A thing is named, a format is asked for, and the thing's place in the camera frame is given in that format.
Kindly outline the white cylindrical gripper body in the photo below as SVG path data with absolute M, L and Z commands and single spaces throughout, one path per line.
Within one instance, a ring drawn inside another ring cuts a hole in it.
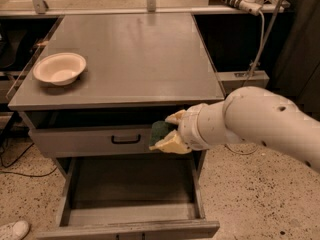
M 224 102 L 190 107 L 181 118 L 178 132 L 192 150 L 207 150 L 219 144 L 240 144 L 244 140 L 228 130 L 223 115 Z

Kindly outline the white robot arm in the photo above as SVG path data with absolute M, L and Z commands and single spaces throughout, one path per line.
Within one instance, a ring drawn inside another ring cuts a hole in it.
M 153 123 L 149 148 L 187 154 L 245 142 L 285 153 L 320 172 L 320 122 L 289 99 L 254 86 Z

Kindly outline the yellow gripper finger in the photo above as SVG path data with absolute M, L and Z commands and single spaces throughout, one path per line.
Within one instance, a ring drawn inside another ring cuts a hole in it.
M 160 150 L 164 153 L 187 154 L 192 149 L 183 142 L 177 130 L 168 133 L 163 139 L 158 140 L 155 144 L 149 146 L 151 151 Z
M 182 116 L 186 112 L 185 109 L 179 110 L 178 112 L 171 114 L 165 118 L 165 121 L 170 124 L 178 125 L 182 119 Z

